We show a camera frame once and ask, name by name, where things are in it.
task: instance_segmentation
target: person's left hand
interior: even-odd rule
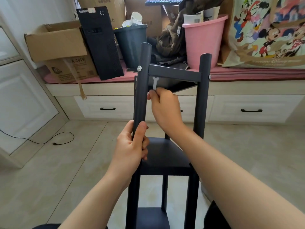
[[[124,182],[124,188],[130,184],[141,159],[147,160],[148,154],[149,139],[145,136],[148,126],[145,122],[140,122],[132,140],[133,123],[133,120],[129,121],[117,137],[113,158],[107,171],[118,176]]]

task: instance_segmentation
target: pink mat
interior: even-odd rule
[[[82,83],[110,83],[134,81],[137,73],[128,72],[126,65],[121,61],[124,76],[108,80],[100,80],[99,77],[83,79]],[[258,80],[303,80],[305,79],[305,70],[296,69],[251,69],[251,68],[226,68],[214,67],[211,69],[211,81],[258,81]],[[44,77],[49,84],[57,84],[52,74]]]

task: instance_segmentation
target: gray bucket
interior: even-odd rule
[[[114,30],[127,68],[139,66],[141,44],[147,42],[147,25],[129,26]]]

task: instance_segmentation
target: drawer handle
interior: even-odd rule
[[[242,112],[262,112],[263,110],[262,109],[259,109],[257,111],[247,111],[247,110],[244,110],[244,109],[241,109]]]
[[[115,110],[115,108],[109,108],[109,109],[107,109],[107,108],[100,108],[100,110],[113,111],[113,110]]]

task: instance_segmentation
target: person's right hand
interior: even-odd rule
[[[152,113],[158,125],[171,136],[183,125],[178,96],[164,88],[150,90],[147,99],[152,101]]]

